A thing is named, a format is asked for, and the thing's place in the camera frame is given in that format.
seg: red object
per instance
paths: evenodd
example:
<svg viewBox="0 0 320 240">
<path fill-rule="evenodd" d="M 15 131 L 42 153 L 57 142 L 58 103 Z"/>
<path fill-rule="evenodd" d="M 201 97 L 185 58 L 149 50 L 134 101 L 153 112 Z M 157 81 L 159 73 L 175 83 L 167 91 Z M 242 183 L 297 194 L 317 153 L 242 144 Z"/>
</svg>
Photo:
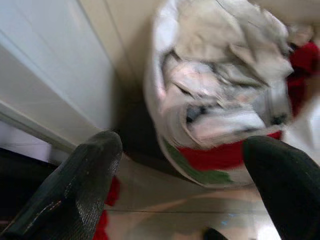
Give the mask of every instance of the red object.
<svg viewBox="0 0 320 240">
<path fill-rule="evenodd" d="M 269 135 L 274 139 L 280 139 L 281 136 L 281 131 Z M 243 142 L 224 144 L 210 150 L 191 148 L 178 148 L 178 150 L 198 171 L 230 170 L 244 164 Z"/>
<path fill-rule="evenodd" d="M 112 178 L 112 182 L 111 182 L 108 196 L 107 196 L 104 203 L 109 206 L 114 206 L 116 201 L 119 199 L 119 193 L 120 193 L 120 181 L 116 176 L 114 176 Z M 108 240 L 109 239 L 108 235 L 106 233 L 107 225 L 108 225 L 108 215 L 107 215 L 107 211 L 104 210 L 102 212 L 102 215 L 100 217 L 98 224 L 96 225 L 96 230 L 95 230 L 93 240 Z"/>
<path fill-rule="evenodd" d="M 297 116 L 306 98 L 306 79 L 316 73 L 319 62 L 319 49 L 313 42 L 298 48 L 290 56 L 290 62 L 295 70 L 287 79 L 288 94 L 292 105 L 293 116 Z"/>
</svg>

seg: red fabric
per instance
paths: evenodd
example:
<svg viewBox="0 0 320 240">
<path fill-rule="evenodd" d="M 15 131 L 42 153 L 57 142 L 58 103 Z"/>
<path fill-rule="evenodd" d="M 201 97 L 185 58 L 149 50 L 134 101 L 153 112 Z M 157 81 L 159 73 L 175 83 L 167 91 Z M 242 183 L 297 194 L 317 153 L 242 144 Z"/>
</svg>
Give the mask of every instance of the red fabric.
<svg viewBox="0 0 320 240">
<path fill-rule="evenodd" d="M 112 182 L 111 182 L 108 196 L 107 196 L 104 203 L 109 206 L 114 206 L 116 201 L 119 198 L 119 193 L 120 193 L 120 181 L 116 176 L 114 176 L 112 179 Z M 107 215 L 107 211 L 104 210 L 102 212 L 102 215 L 100 217 L 98 224 L 96 225 L 96 230 L 95 230 L 93 240 L 108 240 L 109 239 L 108 235 L 106 233 L 107 225 L 108 225 L 108 215 Z"/>
<path fill-rule="evenodd" d="M 313 42 L 298 48 L 290 56 L 292 67 L 303 70 L 304 74 L 293 73 L 287 79 L 288 95 L 292 105 L 293 116 L 297 116 L 302 108 L 306 94 L 306 79 L 316 73 L 319 62 L 319 49 Z"/>
<path fill-rule="evenodd" d="M 281 131 L 269 135 L 274 139 L 280 139 L 281 136 Z M 198 171 L 230 170 L 244 164 L 243 141 L 224 144 L 210 150 L 181 147 L 178 150 Z"/>
</svg>

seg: red cloth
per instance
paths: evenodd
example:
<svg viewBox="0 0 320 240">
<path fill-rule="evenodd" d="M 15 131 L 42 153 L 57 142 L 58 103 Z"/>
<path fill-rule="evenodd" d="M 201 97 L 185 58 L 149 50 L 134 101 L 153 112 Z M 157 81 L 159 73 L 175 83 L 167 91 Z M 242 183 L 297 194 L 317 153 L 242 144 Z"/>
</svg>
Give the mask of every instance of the red cloth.
<svg viewBox="0 0 320 240">
<path fill-rule="evenodd" d="M 269 135 L 274 139 L 280 139 L 281 136 L 281 131 Z M 181 147 L 178 150 L 189 164 L 198 171 L 230 170 L 244 164 L 243 141 L 224 144 L 210 150 Z"/>
<path fill-rule="evenodd" d="M 120 193 L 120 181 L 116 176 L 114 176 L 112 178 L 112 182 L 111 182 L 108 196 L 107 196 L 104 203 L 109 206 L 114 206 L 116 201 L 119 198 L 119 193 Z M 106 233 L 107 225 L 108 225 L 108 215 L 107 215 L 107 211 L 104 210 L 102 212 L 102 215 L 100 217 L 98 224 L 96 225 L 96 230 L 95 230 L 93 240 L 108 240 L 109 239 L 108 235 Z"/>
<path fill-rule="evenodd" d="M 290 62 L 296 71 L 287 78 L 288 95 L 292 105 L 293 116 L 299 114 L 306 98 L 306 79 L 316 73 L 319 63 L 319 49 L 313 42 L 298 48 L 290 56 Z"/>
</svg>

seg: green stripe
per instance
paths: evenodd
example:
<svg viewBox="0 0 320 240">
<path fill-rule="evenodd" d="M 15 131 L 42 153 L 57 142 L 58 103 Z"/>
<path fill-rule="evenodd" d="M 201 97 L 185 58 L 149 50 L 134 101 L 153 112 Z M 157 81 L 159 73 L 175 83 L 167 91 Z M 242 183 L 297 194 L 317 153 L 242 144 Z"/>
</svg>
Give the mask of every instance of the green stripe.
<svg viewBox="0 0 320 240">
<path fill-rule="evenodd" d="M 164 138 L 162 139 L 166 150 L 171 158 L 187 175 L 201 184 L 233 184 L 229 175 L 222 171 L 198 171 L 188 163 L 188 160 L 172 145 L 170 145 Z"/>
</svg>

